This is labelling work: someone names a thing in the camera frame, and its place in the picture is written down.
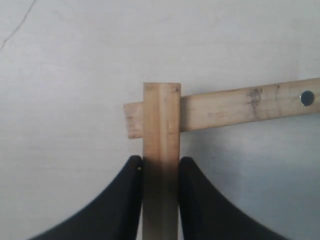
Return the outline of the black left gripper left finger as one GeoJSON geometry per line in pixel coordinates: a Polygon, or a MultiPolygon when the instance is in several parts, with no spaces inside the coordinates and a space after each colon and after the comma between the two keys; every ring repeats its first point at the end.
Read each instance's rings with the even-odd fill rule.
{"type": "Polygon", "coordinates": [[[35,239],[135,240],[142,200],[143,160],[133,155],[92,202],[35,239]]]}

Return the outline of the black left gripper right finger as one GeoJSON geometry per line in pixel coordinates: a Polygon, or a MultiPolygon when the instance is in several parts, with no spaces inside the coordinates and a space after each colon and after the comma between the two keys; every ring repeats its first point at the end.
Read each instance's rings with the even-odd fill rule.
{"type": "Polygon", "coordinates": [[[191,157],[178,168],[178,199],[185,240],[283,240],[219,192],[191,157]]]}

